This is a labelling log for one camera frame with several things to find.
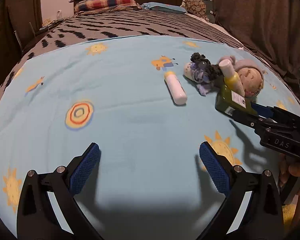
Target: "brown curtain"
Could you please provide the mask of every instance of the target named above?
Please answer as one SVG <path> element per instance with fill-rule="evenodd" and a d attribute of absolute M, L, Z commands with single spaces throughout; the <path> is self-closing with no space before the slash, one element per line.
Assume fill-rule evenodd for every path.
<path fill-rule="evenodd" d="M 216 21 L 265 59 L 298 95 L 299 0 L 213 0 Z"/>

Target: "light blue pillow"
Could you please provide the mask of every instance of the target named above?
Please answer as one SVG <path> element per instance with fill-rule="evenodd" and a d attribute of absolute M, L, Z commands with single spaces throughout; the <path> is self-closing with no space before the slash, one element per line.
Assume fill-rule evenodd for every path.
<path fill-rule="evenodd" d="M 141 7 L 152 11 L 170 12 L 178 14 L 185 14 L 187 12 L 186 9 L 184 9 L 183 7 L 158 2 L 143 3 Z"/>

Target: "bottle label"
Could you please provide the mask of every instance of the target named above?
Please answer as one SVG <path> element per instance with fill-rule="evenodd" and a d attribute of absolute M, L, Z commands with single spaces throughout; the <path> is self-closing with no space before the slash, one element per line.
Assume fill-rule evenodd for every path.
<path fill-rule="evenodd" d="M 228 108 L 225 110 L 225 114 L 228 114 L 229 116 L 232 116 L 232 113 L 235 109 L 231 106 L 228 106 Z"/>
<path fill-rule="evenodd" d="M 236 92 L 233 92 L 231 90 L 231 98 L 232 98 L 232 101 L 234 101 L 238 105 L 246 108 L 246 100 L 244 100 L 243 96 L 240 96 L 239 94 L 237 94 Z"/>

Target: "white lotion tube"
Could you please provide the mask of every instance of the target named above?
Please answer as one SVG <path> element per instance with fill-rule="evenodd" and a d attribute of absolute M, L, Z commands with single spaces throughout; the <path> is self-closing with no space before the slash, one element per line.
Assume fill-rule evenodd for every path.
<path fill-rule="evenodd" d="M 176 105 L 184 105 L 187 102 L 187 95 L 183 90 L 176 74 L 173 71 L 168 71 L 164 74 L 164 80 L 166 81 L 173 101 Z"/>

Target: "metal pin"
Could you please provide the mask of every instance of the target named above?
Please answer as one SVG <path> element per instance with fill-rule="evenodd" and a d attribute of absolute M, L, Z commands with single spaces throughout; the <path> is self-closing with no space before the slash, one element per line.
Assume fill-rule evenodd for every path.
<path fill-rule="evenodd" d="M 21 44 L 21 41 L 20 41 L 20 39 L 19 39 L 19 36 L 18 36 L 18 34 L 17 34 L 17 31 L 14 31 L 14 35 L 16 36 L 16 39 L 17 39 L 17 41 L 18 41 L 18 44 L 19 44 L 19 46 L 20 46 L 20 50 L 21 50 L 21 52 L 22 52 L 22 44 Z"/>
<path fill-rule="evenodd" d="M 65 171 L 65 167 L 64 166 L 59 166 L 58 168 L 57 168 L 57 172 L 58 173 L 63 173 L 64 171 Z"/>
<path fill-rule="evenodd" d="M 32 177 L 33 175 L 34 175 L 34 170 L 28 171 L 28 176 L 29 176 L 29 177 Z"/>
<path fill-rule="evenodd" d="M 268 177 L 270 177 L 272 175 L 272 173 L 269 170 L 265 170 L 265 175 L 268 176 Z"/>
<path fill-rule="evenodd" d="M 30 28 L 31 28 L 31 31 L 32 31 L 32 33 L 33 33 L 33 36 L 35 37 L 35 31 L 34 31 L 34 29 L 33 29 L 33 27 L 32 27 L 31 22 L 29 22 L 29 24 L 30 24 Z"/>
<path fill-rule="evenodd" d="M 243 169 L 242 169 L 241 166 L 236 165 L 236 166 L 234 166 L 234 170 L 235 170 L 236 172 L 241 172 Z"/>

